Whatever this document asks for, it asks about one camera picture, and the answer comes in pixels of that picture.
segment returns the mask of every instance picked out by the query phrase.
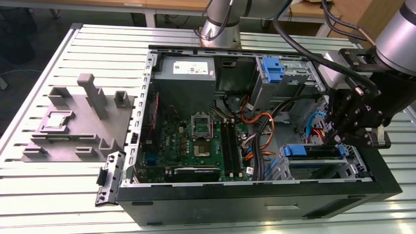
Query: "slotted aluminum table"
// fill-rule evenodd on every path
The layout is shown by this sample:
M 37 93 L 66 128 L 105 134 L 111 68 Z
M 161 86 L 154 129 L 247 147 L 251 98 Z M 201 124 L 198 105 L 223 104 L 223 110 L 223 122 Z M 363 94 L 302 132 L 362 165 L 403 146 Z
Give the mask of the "slotted aluminum table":
M 315 53 L 357 48 L 345 39 L 294 38 Z M 394 116 L 386 128 L 391 147 L 379 150 L 402 193 L 330 219 L 138 227 L 119 206 L 94 207 L 95 176 L 102 163 L 21 162 L 25 144 L 50 103 L 45 96 L 51 86 L 65 85 L 71 94 L 82 93 L 77 76 L 91 73 L 94 85 L 105 93 L 131 93 L 141 88 L 149 44 L 197 46 L 198 40 L 190 30 L 101 25 L 69 30 L 0 139 L 0 233 L 413 233 L 416 116 L 410 108 Z M 241 33 L 241 45 L 242 49 L 293 51 L 277 35 Z

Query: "ram slot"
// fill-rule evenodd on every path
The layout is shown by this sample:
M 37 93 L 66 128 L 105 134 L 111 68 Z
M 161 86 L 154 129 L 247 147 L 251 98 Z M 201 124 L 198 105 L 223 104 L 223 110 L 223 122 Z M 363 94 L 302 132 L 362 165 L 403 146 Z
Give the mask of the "ram slot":
M 229 143 L 229 153 L 231 159 L 231 166 L 233 166 L 233 175 L 238 176 L 241 172 L 239 168 L 239 156 L 238 156 L 238 148 L 235 145 L 235 134 L 234 134 L 234 125 L 227 124 L 227 143 Z
M 223 172 L 225 175 L 233 171 L 231 168 L 231 158 L 227 142 L 227 123 L 221 123 L 221 142 L 222 142 L 222 157 L 223 157 Z

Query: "metal bracket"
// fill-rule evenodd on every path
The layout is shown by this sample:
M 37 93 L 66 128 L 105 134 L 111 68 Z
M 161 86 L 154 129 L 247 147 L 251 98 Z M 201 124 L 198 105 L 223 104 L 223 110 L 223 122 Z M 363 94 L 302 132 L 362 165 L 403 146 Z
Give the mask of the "metal bracket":
M 107 155 L 105 166 L 99 168 L 97 184 L 99 186 L 95 198 L 95 207 L 118 205 L 115 202 L 121 182 L 125 153 L 121 151 Z

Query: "wire bundle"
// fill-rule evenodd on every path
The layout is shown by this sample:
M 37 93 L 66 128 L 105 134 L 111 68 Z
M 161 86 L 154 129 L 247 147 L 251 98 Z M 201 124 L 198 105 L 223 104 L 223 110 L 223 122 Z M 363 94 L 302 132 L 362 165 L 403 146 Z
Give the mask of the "wire bundle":
M 330 13 L 330 11 L 329 11 L 329 9 L 327 9 L 326 0 L 321 0 L 321 1 L 322 1 L 322 8 L 323 8 L 325 21 L 326 21 L 326 24 L 327 24 L 329 28 L 330 28 L 334 32 L 337 32 L 338 34 L 341 34 L 341 35 L 343 35 L 343 36 L 347 36 L 347 37 L 350 37 L 350 38 L 354 38 L 354 39 L 366 41 L 366 39 L 365 39 L 362 36 L 355 35 L 355 34 L 353 34 L 353 33 L 347 33 L 347 32 L 345 32 L 345 31 L 341 31 L 339 29 L 337 29 L 337 28 L 331 25 L 329 19 L 331 19 L 335 23 L 338 23 L 339 25 L 342 25 L 342 26 L 345 26 L 345 27 L 347 27 L 347 28 L 351 28 L 351 29 L 354 29 L 354 30 L 357 30 L 357 31 L 359 30 L 358 26 L 355 26 L 355 25 L 353 25 L 353 24 L 349 24 L 349 23 L 341 21 L 334 15 L 331 15 L 331 13 Z

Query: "electronic component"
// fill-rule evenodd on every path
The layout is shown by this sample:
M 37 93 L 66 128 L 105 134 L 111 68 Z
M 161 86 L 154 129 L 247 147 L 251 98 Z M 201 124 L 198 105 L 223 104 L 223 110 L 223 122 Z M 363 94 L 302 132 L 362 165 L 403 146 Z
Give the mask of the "electronic component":
M 193 142 L 193 155 L 195 157 L 209 157 L 210 154 L 210 142 L 194 141 Z
M 209 115 L 203 112 L 195 113 L 190 117 L 190 126 L 191 126 L 191 139 L 202 138 L 210 139 L 210 120 Z
M 171 181 L 178 183 L 215 182 L 219 175 L 221 170 L 217 168 L 175 168 L 171 173 Z
M 161 103 L 175 107 L 179 120 L 187 120 L 197 112 L 209 113 L 215 85 L 213 58 L 158 58 L 151 82 L 161 93 Z
M 223 172 L 226 175 L 238 175 L 239 156 L 235 145 L 235 134 L 233 123 L 221 123 L 221 139 L 222 139 L 222 156 L 223 156 Z

